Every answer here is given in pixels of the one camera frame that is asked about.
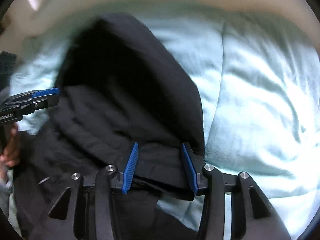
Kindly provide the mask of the person's left hand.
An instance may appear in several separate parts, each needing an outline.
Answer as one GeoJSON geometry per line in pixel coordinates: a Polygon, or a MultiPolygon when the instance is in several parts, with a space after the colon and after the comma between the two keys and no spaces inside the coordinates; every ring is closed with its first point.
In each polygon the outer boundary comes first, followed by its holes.
{"type": "Polygon", "coordinates": [[[5,183],[8,181],[8,169],[13,168],[20,162],[20,149],[18,124],[14,123],[10,130],[9,142],[1,154],[1,180],[5,183]]]}

